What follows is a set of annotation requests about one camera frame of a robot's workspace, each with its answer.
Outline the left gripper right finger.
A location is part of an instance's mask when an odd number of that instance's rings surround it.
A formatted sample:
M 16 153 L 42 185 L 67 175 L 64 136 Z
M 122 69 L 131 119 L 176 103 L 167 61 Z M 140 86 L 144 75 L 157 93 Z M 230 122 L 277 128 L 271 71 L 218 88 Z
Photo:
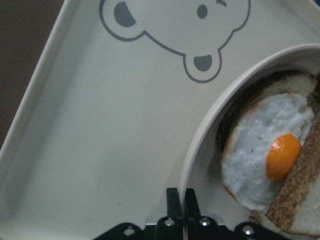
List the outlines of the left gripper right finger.
M 187 188 L 184 197 L 184 218 L 188 240 L 198 240 L 198 228 L 201 211 L 198 205 L 195 190 Z

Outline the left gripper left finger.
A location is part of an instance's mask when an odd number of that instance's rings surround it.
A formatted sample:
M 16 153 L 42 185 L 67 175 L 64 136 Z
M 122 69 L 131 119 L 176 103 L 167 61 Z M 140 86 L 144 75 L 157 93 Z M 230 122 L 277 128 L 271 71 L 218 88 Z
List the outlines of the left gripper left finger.
M 166 189 L 167 218 L 166 234 L 170 240 L 182 240 L 184 237 L 183 213 L 177 188 Z

